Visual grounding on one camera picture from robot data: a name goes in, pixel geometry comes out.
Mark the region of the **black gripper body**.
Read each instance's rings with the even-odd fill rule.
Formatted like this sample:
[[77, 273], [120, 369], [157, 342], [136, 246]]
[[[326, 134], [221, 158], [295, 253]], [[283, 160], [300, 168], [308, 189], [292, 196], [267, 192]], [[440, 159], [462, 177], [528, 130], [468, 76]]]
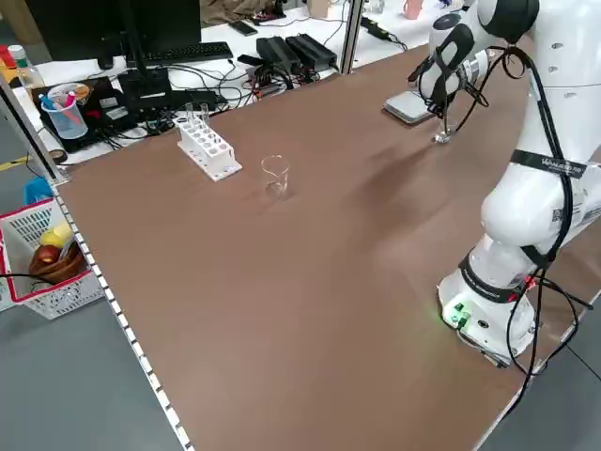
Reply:
[[437, 118], [444, 118], [446, 114], [446, 93], [434, 92], [430, 95], [423, 94], [427, 111]]

